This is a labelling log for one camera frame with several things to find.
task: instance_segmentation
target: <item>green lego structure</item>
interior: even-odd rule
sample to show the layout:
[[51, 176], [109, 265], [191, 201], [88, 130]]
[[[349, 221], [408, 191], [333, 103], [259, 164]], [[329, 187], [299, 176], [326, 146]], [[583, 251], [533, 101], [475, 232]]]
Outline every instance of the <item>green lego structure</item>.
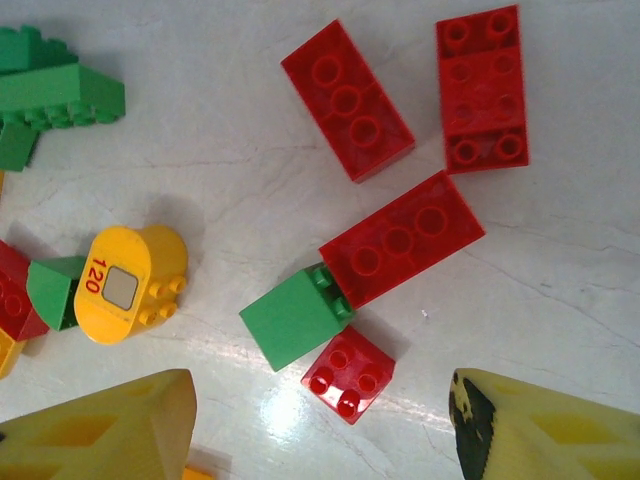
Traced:
[[124, 85], [77, 63], [0, 77], [4, 123], [45, 131], [113, 123], [124, 114]]
[[21, 172], [29, 163], [38, 132], [19, 123], [0, 125], [0, 170]]
[[240, 312], [274, 371], [340, 333], [353, 315], [323, 263], [300, 270]]
[[40, 30], [23, 25], [19, 31], [0, 28], [0, 74], [76, 63], [78, 56], [57, 40], [43, 40]]
[[42, 321], [56, 331], [78, 325], [73, 297], [87, 257], [34, 260], [29, 265], [27, 294]]

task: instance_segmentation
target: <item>red 2x2 brick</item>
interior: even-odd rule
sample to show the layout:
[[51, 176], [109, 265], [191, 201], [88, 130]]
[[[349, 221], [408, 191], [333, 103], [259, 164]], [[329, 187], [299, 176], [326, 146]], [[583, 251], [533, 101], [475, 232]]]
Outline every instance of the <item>red 2x2 brick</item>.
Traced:
[[0, 240], [0, 329], [16, 342], [49, 331], [27, 295], [29, 263], [27, 257]]
[[439, 172], [320, 248], [356, 309], [484, 235]]
[[415, 145], [338, 20], [285, 58], [282, 66], [354, 182], [379, 172]]
[[436, 24], [448, 173], [529, 164], [518, 7]]
[[353, 327], [347, 327], [329, 342], [302, 384], [353, 425], [391, 381], [395, 364]]

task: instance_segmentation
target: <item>building block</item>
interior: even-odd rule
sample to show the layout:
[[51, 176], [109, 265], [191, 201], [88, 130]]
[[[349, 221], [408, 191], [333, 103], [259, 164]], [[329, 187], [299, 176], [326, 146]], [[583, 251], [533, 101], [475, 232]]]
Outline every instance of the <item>building block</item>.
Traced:
[[389, 384], [395, 364], [349, 326], [331, 340], [302, 384], [353, 425]]
[[53, 330], [78, 325], [73, 297], [87, 257], [34, 260], [29, 266], [27, 294], [38, 315]]
[[79, 64], [7, 75], [0, 114], [37, 131], [113, 123], [125, 114], [124, 85]]
[[276, 372], [340, 333], [353, 315], [323, 264], [300, 270], [240, 312]]
[[0, 329], [0, 380], [11, 373], [26, 343], [26, 340], [16, 342]]
[[448, 173], [529, 164], [518, 6], [436, 24]]
[[16, 342], [44, 335], [49, 327], [33, 312], [26, 291], [29, 260], [0, 240], [0, 330]]
[[43, 40], [40, 30], [23, 25], [19, 31], [0, 28], [0, 74], [76, 63], [78, 56], [57, 40]]
[[640, 415], [476, 369], [449, 394], [466, 480], [635, 480]]
[[0, 424], [0, 478], [180, 480], [196, 418], [188, 370], [167, 370]]
[[285, 58], [282, 66], [354, 182], [414, 147], [413, 134], [339, 20]]
[[484, 230], [439, 172], [320, 248], [353, 308], [457, 252]]
[[169, 227], [110, 227], [94, 239], [74, 298], [76, 319], [105, 345], [162, 325], [187, 286], [184, 241]]
[[0, 126], [0, 169], [21, 172], [29, 164], [38, 132], [20, 123]]
[[200, 472], [191, 467], [185, 467], [182, 480], [215, 480], [213, 475]]

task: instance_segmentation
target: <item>white tile floor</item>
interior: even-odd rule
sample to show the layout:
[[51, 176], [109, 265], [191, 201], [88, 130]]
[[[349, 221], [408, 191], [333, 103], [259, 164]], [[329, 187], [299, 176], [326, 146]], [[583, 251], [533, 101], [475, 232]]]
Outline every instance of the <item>white tile floor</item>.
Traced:
[[[31, 255], [86, 252], [112, 224], [185, 237], [180, 314], [115, 347], [80, 330], [34, 342], [0, 383], [0, 420], [171, 367], [199, 396], [196, 460], [219, 478], [462, 478], [449, 378], [474, 366], [640, 411], [640, 4], [525, 0], [532, 165], [458, 176], [487, 235], [363, 308], [396, 356], [350, 427], [275, 375], [237, 312], [316, 248], [442, 168], [433, 24], [492, 1], [3, 0], [0, 21], [67, 39], [121, 78], [112, 126], [47, 133], [9, 175], [0, 235]], [[348, 181], [280, 68], [340, 17], [417, 137]]]

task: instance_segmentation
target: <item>green lego brick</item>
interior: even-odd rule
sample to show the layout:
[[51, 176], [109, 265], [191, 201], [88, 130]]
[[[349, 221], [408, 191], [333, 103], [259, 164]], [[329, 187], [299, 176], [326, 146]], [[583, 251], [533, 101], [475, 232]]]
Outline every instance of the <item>green lego brick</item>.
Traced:
[[19, 123], [0, 125], [0, 170], [21, 172], [29, 163], [38, 132]]
[[340, 333], [353, 315], [323, 263], [300, 270], [240, 312], [276, 372]]
[[124, 85], [77, 63], [0, 77], [5, 123], [45, 131], [113, 123], [124, 114]]
[[43, 40], [40, 30], [23, 25], [19, 31], [0, 28], [0, 74], [76, 63], [78, 56], [57, 39]]
[[29, 265], [27, 294], [42, 321], [56, 331], [78, 325], [73, 297], [87, 257], [34, 260]]

